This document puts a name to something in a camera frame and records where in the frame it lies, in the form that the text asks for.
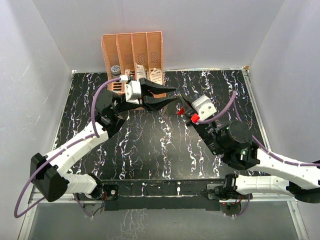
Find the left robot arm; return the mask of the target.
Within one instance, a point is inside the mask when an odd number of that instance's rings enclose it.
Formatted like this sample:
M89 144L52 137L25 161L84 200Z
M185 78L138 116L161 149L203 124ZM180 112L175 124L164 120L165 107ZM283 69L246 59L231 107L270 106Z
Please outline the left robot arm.
M64 194L85 194L93 200L103 195L100 179L93 174L70 174L70 168L95 147L111 139L122 128L128 112L138 108L159 111L175 101L175 97L160 97L176 91L175 87L135 80L121 75L103 83L94 94L90 123L72 139L57 149L30 161L30 180L48 202Z

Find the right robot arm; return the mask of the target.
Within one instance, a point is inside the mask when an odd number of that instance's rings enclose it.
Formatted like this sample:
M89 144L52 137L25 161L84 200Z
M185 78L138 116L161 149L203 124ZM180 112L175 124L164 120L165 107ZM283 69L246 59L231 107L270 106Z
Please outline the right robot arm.
M265 173L264 176L228 174L223 186L212 193L219 199L233 199L237 195L253 193L277 194L294 197L296 200L318 204L320 202L320 163L306 163L273 153L267 149L240 119L218 128L216 120L230 108L235 107L237 93L221 112L217 112L206 95L192 100L186 95L178 97L181 103L179 114L186 118L210 152L220 156L223 163L234 170L249 170Z

